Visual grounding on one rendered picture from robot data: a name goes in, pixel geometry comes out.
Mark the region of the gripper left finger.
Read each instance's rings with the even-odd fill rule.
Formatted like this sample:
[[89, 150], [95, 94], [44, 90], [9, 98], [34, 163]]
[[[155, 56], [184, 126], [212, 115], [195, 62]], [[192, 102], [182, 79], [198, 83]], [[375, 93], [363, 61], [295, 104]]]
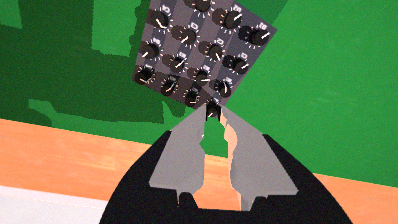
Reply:
[[204, 184], [204, 138], [208, 105], [203, 104], [162, 134], [127, 170], [113, 191], [99, 224], [139, 224], [178, 207], [179, 195], [192, 196]]

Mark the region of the dark grey knob box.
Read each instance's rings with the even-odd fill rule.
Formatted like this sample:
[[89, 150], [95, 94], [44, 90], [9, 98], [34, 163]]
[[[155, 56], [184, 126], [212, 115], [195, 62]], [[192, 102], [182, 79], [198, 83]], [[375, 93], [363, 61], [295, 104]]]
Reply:
[[277, 30], [235, 0], [151, 0], [132, 81], [217, 118]]

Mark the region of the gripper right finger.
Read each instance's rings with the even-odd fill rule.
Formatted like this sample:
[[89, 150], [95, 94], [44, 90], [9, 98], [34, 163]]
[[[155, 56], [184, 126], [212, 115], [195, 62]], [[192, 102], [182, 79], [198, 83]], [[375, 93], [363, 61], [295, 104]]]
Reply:
[[303, 224], [353, 224], [320, 180], [273, 138], [221, 104], [217, 115], [225, 127], [229, 181], [241, 211], [250, 211], [263, 196], [272, 213]]

